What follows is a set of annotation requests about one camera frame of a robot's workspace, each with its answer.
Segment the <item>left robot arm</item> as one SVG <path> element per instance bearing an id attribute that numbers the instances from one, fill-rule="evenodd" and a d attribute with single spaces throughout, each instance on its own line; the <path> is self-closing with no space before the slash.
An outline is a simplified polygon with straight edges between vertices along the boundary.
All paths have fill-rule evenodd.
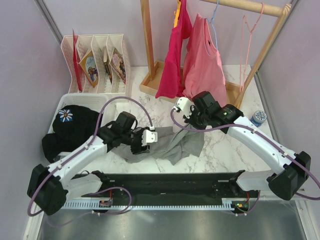
<path id="1" fill-rule="evenodd" d="M 116 120 L 99 127 L 93 136 L 66 157 L 48 166 L 39 164 L 34 167 L 27 189 L 30 202 L 36 203 L 50 216 L 69 200 L 93 193 L 106 196 L 110 185 L 96 174 L 74 177 L 93 160 L 120 145 L 129 146 L 134 155 L 147 153 L 150 144 L 157 142 L 158 134 L 154 126 L 132 128 L 136 121 L 135 116 L 123 111 Z"/>

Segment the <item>grey t-shirt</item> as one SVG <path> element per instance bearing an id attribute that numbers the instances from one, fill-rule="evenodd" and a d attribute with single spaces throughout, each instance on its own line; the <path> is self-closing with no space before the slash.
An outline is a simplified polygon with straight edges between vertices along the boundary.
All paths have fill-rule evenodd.
<path id="1" fill-rule="evenodd" d="M 175 165 L 190 155 L 200 156 L 205 143 L 203 132 L 185 129 L 173 132 L 171 126 L 157 127 L 155 131 L 158 134 L 158 140 L 150 145 L 150 150 L 147 153 L 134 155 L 130 147 L 124 144 L 114 148 L 112 152 L 131 164 L 154 158 L 168 160 L 172 165 Z"/>

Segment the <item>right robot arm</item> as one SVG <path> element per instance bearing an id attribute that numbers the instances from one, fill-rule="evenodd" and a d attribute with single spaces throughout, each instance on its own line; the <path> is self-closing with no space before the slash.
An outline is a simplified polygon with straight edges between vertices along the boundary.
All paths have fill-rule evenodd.
<path id="1" fill-rule="evenodd" d="M 182 110 L 185 123 L 197 131 L 217 128 L 240 141 L 269 166 L 268 171 L 237 172 L 229 184 L 233 196 L 240 197 L 248 191 L 271 191 L 288 201 L 308 179 L 311 157 L 304 151 L 295 153 L 271 139 L 235 106 L 220 106 L 211 93 L 204 91 L 192 100 L 179 98 L 176 107 Z"/>

